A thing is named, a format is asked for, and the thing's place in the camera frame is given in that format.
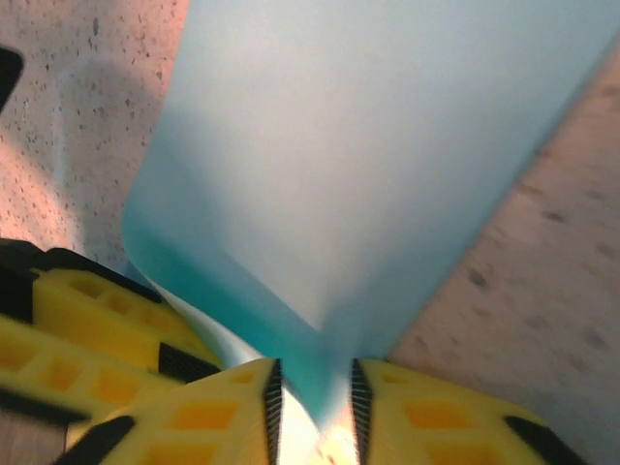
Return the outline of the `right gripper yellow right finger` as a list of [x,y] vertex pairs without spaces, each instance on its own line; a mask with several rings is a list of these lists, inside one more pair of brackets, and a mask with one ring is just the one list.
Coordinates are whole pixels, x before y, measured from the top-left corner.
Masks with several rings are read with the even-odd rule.
[[378,359],[355,359],[351,403],[361,464],[581,464],[528,410]]

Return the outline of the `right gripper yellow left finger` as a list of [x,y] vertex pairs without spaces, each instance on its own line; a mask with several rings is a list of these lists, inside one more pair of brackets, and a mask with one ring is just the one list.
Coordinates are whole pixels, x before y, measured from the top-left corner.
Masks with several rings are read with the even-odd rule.
[[137,400],[90,427],[59,464],[275,464],[278,358],[257,358]]

